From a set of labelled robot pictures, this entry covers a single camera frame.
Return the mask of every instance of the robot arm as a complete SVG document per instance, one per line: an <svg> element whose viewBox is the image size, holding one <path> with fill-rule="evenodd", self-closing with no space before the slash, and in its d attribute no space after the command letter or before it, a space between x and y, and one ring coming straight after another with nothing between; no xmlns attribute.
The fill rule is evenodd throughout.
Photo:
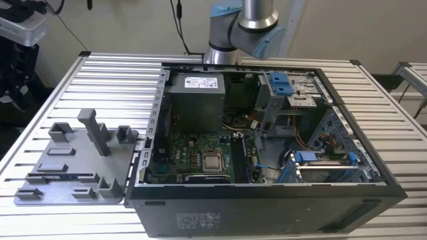
<svg viewBox="0 0 427 240"><path fill-rule="evenodd" d="M232 0L214 4L206 64L242 64L239 50L259 60L278 56L286 29L278 25L272 0Z"/></svg>

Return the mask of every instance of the aluminum extrusion table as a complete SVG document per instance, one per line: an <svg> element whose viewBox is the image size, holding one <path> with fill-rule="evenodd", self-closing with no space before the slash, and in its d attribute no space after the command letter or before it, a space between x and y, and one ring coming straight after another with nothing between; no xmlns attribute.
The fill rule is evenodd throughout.
<svg viewBox="0 0 427 240"><path fill-rule="evenodd" d="M427 98L427 63L399 62L394 74L400 75Z"/></svg>
<svg viewBox="0 0 427 240"><path fill-rule="evenodd" d="M15 206L24 183L50 142L54 122L83 128L82 108L96 109L110 128L130 125L142 149L162 62L199 63L200 56L92 53L80 56L0 162L0 237L147 239L132 209L123 205ZM362 65L348 60L243 58L244 65L322 68L408 198L354 232L340 235L251 236L235 239L427 239L427 133Z"/></svg>

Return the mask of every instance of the blue connector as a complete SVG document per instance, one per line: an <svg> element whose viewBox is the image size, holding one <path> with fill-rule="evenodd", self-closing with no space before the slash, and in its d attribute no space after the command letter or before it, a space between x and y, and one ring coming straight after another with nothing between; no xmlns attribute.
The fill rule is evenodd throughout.
<svg viewBox="0 0 427 240"><path fill-rule="evenodd" d="M280 96L294 95L294 87L290 83L288 75L278 72L270 73L270 83L276 95L280 95Z"/></svg>
<svg viewBox="0 0 427 240"><path fill-rule="evenodd" d="M358 165L358 156L352 151L348 153L348 160L350 160L350 165L351 166L356 166Z"/></svg>
<svg viewBox="0 0 427 240"><path fill-rule="evenodd" d="M259 167L259 168L263 168L263 169L268 168L268 166L266 164L260 164L258 162L254 163L254 166Z"/></svg>

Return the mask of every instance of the cable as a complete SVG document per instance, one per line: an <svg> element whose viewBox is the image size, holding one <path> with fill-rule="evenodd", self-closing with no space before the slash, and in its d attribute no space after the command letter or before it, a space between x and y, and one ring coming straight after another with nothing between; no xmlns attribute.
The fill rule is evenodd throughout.
<svg viewBox="0 0 427 240"><path fill-rule="evenodd" d="M302 139L300 133L299 133L299 131L298 131L298 129L296 129L296 117L295 117L295 115L294 115L294 134L295 134L295 139L296 139L298 144L299 144L306 150L312 151L312 150L306 146L306 143L304 143L304 141L303 141L303 139Z"/></svg>
<svg viewBox="0 0 427 240"><path fill-rule="evenodd" d="M422 112L423 108L420 107L415 113L415 116L414 116L414 119L416 119L416 117L420 115L420 112Z"/></svg>
<svg viewBox="0 0 427 240"><path fill-rule="evenodd" d="M234 130L234 131L244 131L244 130L251 130L250 128L234 128L231 126L228 126L226 123L220 123L226 128L228 128L230 130Z"/></svg>
<svg viewBox="0 0 427 240"><path fill-rule="evenodd" d="M176 27L176 31L178 31L178 35L179 35L179 38L182 40L182 44L184 45L184 49L186 49L186 52L190 54L190 50L188 50L188 47L187 47L187 44L186 44L186 41L184 41L184 37L183 37L183 34L180 32L180 29L179 29L179 23L176 21L176 15L175 15L175 7L174 7L174 3L172 3L172 0L170 0L171 2L171 8L172 8L172 15L174 15L174 21L175 21L175 27Z"/></svg>
<svg viewBox="0 0 427 240"><path fill-rule="evenodd" d="M282 160L286 160L287 159L287 156L288 156L288 154L292 152L292 149L290 149L284 154L282 154L280 153L280 155L279 155L279 166L280 166L280 168L284 166L283 165L283 162L282 162Z"/></svg>
<svg viewBox="0 0 427 240"><path fill-rule="evenodd" d="M71 29L68 28L68 26L67 26L67 24L66 24L62 16L60 16L60 15L56 15L56 16L58 16L59 20L62 21L62 24L64 24L64 27L67 28L68 32L74 35L75 39L79 41L79 43L82 44L84 50L87 51L87 50L88 50L88 49L87 49L87 46L83 44L83 42L82 42L80 39L78 38L78 36L75 35L74 31L71 31Z"/></svg>
<svg viewBox="0 0 427 240"><path fill-rule="evenodd" d="M47 7L48 7L51 13L52 13L54 15L59 15L59 14L62 13L62 11L63 11L63 7L64 7L66 0L62 0L62 1L60 1L59 8L58 8L56 10L54 9L52 5L48 3L47 0L44 0L44 2L47 3Z"/></svg>
<svg viewBox="0 0 427 240"><path fill-rule="evenodd" d="M176 18L178 18L178 24L179 24L179 32L182 35L182 39L184 40L183 25L182 25L182 18L183 18L182 0L178 0L178 3L176 3Z"/></svg>
<svg viewBox="0 0 427 240"><path fill-rule="evenodd" d="M399 98L398 103L400 103L400 101L402 101L402 99L403 99L403 95L406 94L406 92L407 92L407 90L408 90L410 86L411 86L411 84L408 84L408 85L406 86L406 89L403 90L403 93L402 93L402 96L400 96L400 98Z"/></svg>
<svg viewBox="0 0 427 240"><path fill-rule="evenodd" d="M75 39L79 41L80 45L83 46L84 50L87 51L87 50L88 50L87 46L83 44L83 42L80 41L80 39L79 39L79 37L76 36L76 34L74 33L74 31L68 28L68 26L67 26L67 24L66 24L62 16L59 15L59 14L62 13L62 11L63 11L63 7L64 7L64 2L66 2L66 0L62 0L62 1L60 1L60 5L59 5L58 10L54 9L54 7L51 6L51 4L50 4L50 2L48 2L47 0L44 0L44 2L47 3L47 6L48 6L48 8L51 9L52 14L58 16L58 18L59 18L62 24L64 25L66 29L68 30L68 32L70 32L71 35L75 37Z"/></svg>
<svg viewBox="0 0 427 240"><path fill-rule="evenodd" d="M262 168L262 169L272 169L272 170L282 170L282 168L274 168L274 167L271 167L271 166L268 166L268 165L266 165L266 164L259 164L259 163L254 163L254 166L255 167L259 167L259 168Z"/></svg>

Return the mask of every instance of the black cable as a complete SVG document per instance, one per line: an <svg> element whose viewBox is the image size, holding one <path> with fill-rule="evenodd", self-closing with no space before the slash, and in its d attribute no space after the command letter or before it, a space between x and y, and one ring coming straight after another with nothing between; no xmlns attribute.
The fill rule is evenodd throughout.
<svg viewBox="0 0 427 240"><path fill-rule="evenodd" d="M182 5L182 0L178 0L176 3L176 18L178 18L178 24L179 24L179 32L182 35L182 39L184 40L184 33L183 33L183 25L182 25L182 18L183 18L183 5Z"/></svg>
<svg viewBox="0 0 427 240"><path fill-rule="evenodd" d="M67 26L67 24L66 24L62 16L59 15L59 14L62 13L62 11L63 11L63 7L64 7L64 2L66 2L66 0L62 0L62 1L60 1L60 5L59 5L58 10L54 9L54 7L51 6L51 4L50 4L50 2L48 2L47 0L44 0L44 2L47 3L47 6L48 6L48 8L50 8L51 11L52 11L52 14L58 16L58 18L59 18L62 24L64 25L66 29L68 30L68 32L70 32L71 35L75 37L75 39L79 41L79 43L82 44L84 50L87 51L87 50L88 50L87 46L83 44L83 42L80 41L80 39L79 39L79 37L76 36L76 34L74 33L74 31L68 28L68 26Z"/></svg>
<svg viewBox="0 0 427 240"><path fill-rule="evenodd" d="M411 84L408 84L408 85L407 85L407 87L406 87L406 89L403 90L403 93L402 93L402 96L400 96L400 98L399 98L398 103L400 103L400 101L402 101L402 99L403 99L403 95L406 94L406 92L407 92L407 90L408 90L410 86L411 86Z"/></svg>
<svg viewBox="0 0 427 240"><path fill-rule="evenodd" d="M274 167L267 167L268 169L272 169L272 170L282 170L280 168L274 168Z"/></svg>
<svg viewBox="0 0 427 240"><path fill-rule="evenodd" d="M50 11L51 11L51 13L52 13L54 15L58 15L58 14L62 13L66 0L62 0L62 1L60 1L59 8L58 8L56 10L54 9L52 5L48 3L47 0L44 0L44 2L47 3L47 7L48 7L48 9L50 9Z"/></svg>
<svg viewBox="0 0 427 240"><path fill-rule="evenodd" d="M182 35L182 32L180 32L180 29L179 29L179 23L178 23L178 21L176 21L175 7L174 7L172 0L170 0L170 2L171 2L172 15L174 15L174 21L175 21L175 27L176 27L178 35L179 35L179 38L180 38L180 40L182 40L182 44L184 45L186 52L190 54L190 50L188 50L188 47L187 47L187 44L186 44L186 41L184 41L184 38L183 38L183 35Z"/></svg>
<svg viewBox="0 0 427 240"><path fill-rule="evenodd" d="M416 117L420 115L420 112L422 112L423 108L420 107L415 113L415 116L414 116L414 119L416 119Z"/></svg>
<svg viewBox="0 0 427 240"><path fill-rule="evenodd" d="M60 15L56 15L56 16L58 16L59 20L62 21L62 24L64 24L64 27L67 28L68 32L74 35L75 39L79 41L79 43L82 44L84 50L87 51L87 50L88 50L88 49L87 49L87 46L83 44L83 42L82 42L80 39L78 38L78 36L75 35L74 31L71 31L71 29L68 28L68 26L67 26L67 24L66 24L62 16L60 16Z"/></svg>

